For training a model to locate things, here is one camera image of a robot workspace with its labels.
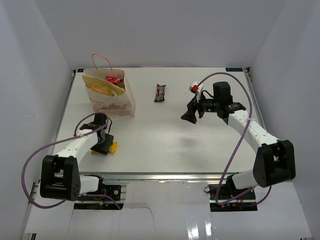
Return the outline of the tan popcorn chips bag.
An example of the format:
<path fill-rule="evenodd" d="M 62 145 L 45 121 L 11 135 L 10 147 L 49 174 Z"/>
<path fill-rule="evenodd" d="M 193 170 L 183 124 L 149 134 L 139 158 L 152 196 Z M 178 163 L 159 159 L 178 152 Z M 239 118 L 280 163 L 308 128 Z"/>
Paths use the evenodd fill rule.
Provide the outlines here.
<path fill-rule="evenodd" d="M 107 80 L 103 80 L 102 78 L 83 75 L 82 79 L 88 89 L 109 97 L 123 95 L 126 91 L 124 88 L 110 83 Z"/>

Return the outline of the small pink candy packet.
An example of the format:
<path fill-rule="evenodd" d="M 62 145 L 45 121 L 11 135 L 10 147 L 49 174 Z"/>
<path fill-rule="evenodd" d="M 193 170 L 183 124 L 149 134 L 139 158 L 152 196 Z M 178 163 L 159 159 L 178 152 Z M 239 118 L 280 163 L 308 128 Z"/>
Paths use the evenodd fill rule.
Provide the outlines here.
<path fill-rule="evenodd" d="M 120 77 L 117 77 L 117 76 L 106 76 L 105 78 L 109 83 L 115 84 L 115 85 L 116 84 L 120 84 L 120 83 L 122 83 L 124 81 L 123 78 L 120 78 Z"/>

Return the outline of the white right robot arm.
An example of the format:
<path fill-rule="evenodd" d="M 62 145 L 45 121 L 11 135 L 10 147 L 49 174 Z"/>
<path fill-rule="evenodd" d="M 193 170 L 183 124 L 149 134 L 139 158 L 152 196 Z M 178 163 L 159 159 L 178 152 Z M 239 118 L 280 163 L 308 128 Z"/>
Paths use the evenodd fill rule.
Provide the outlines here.
<path fill-rule="evenodd" d="M 254 150 L 256 156 L 253 168 L 236 173 L 227 178 L 226 195 L 236 200 L 243 195 L 244 189 L 260 186 L 266 188 L 296 177 L 294 146 L 289 140 L 279 140 L 268 133 L 239 102 L 234 102 L 228 82 L 213 84 L 213 95 L 206 98 L 203 85 L 197 81 L 191 83 L 189 90 L 195 94 L 187 104 L 187 112 L 182 120 L 195 124 L 196 115 L 216 113 L 228 126 L 239 134 Z"/>

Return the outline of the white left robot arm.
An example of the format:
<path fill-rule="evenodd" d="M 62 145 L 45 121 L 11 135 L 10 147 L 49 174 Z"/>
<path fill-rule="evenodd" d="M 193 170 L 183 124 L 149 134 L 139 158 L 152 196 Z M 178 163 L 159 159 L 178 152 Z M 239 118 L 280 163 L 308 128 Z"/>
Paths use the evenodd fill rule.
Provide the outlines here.
<path fill-rule="evenodd" d="M 80 174 L 79 164 L 90 151 L 100 155 L 115 152 L 114 136 L 106 131 L 108 121 L 105 113 L 96 113 L 93 121 L 83 124 L 75 132 L 75 139 L 63 150 L 44 157 L 40 178 L 41 197 L 76 201 L 87 193 L 96 200 L 105 196 L 106 187 L 101 184 L 101 177 Z"/>

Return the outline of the cream bear paper bag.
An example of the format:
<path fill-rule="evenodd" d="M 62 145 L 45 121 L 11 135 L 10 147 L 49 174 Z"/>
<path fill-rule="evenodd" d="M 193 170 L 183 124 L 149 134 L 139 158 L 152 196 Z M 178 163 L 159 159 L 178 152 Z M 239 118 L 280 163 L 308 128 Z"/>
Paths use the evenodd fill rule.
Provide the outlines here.
<path fill-rule="evenodd" d="M 123 78 L 124 81 L 116 84 L 118 87 L 124 88 L 125 93 L 119 96 L 107 96 L 94 92 L 86 87 L 88 98 L 95 112 L 104 112 L 109 116 L 128 116 L 134 117 L 136 110 L 136 102 L 130 83 L 124 70 L 113 68 L 99 68 L 94 64 L 93 68 L 84 69 L 83 75 L 97 77 L 106 80 L 106 76 Z"/>

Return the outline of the brown M&M's packet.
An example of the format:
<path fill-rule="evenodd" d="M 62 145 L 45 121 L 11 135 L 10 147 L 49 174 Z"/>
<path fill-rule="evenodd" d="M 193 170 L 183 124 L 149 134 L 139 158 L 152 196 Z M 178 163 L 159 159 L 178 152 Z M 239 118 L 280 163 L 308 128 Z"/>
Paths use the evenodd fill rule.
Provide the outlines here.
<path fill-rule="evenodd" d="M 156 95 L 154 98 L 155 103 L 161 103 L 165 101 L 165 88 L 166 85 L 156 85 Z"/>

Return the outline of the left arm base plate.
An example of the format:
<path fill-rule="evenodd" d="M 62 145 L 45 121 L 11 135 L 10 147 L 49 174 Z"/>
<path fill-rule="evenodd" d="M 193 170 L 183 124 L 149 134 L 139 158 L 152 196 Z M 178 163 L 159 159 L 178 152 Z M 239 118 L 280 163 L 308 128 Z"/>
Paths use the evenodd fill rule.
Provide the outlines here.
<path fill-rule="evenodd" d="M 115 184 L 100 184 L 98 189 L 93 192 L 88 192 L 78 197 L 78 201 L 101 201 L 107 200 L 106 197 L 101 195 L 107 195 L 111 197 L 114 201 L 119 201 L 121 199 L 122 186 Z"/>

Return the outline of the aluminium table frame rail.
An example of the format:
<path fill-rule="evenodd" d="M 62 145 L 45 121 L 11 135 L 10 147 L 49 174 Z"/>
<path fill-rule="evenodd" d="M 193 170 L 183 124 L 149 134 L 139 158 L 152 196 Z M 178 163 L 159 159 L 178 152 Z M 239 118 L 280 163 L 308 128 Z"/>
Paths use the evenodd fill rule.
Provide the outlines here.
<path fill-rule="evenodd" d="M 221 173 L 170 173 L 170 172 L 81 172 L 80 176 L 100 176 L 105 181 L 187 181 L 215 182 Z"/>

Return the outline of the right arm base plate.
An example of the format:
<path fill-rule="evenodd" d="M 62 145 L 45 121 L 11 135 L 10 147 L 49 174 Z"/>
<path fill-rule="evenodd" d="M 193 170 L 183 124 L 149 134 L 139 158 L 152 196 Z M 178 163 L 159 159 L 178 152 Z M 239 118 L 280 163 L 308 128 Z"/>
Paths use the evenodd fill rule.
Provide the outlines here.
<path fill-rule="evenodd" d="M 209 199 L 212 201 L 214 201 L 216 199 L 217 190 L 218 190 L 218 184 L 209 184 L 204 188 L 204 192 L 206 194 L 209 194 Z M 231 198 L 234 198 L 237 195 L 240 195 L 244 191 L 245 191 L 244 189 L 232 190 L 223 184 L 220 187 L 220 191 L 219 191 L 217 199 L 219 202 L 227 201 Z M 254 202 L 256 200 L 255 192 L 253 190 L 251 190 L 251 191 L 247 192 L 246 194 L 241 195 L 238 198 L 235 198 L 234 200 L 232 200 L 232 202 L 239 204 L 241 201 L 244 201 L 244 200 Z"/>

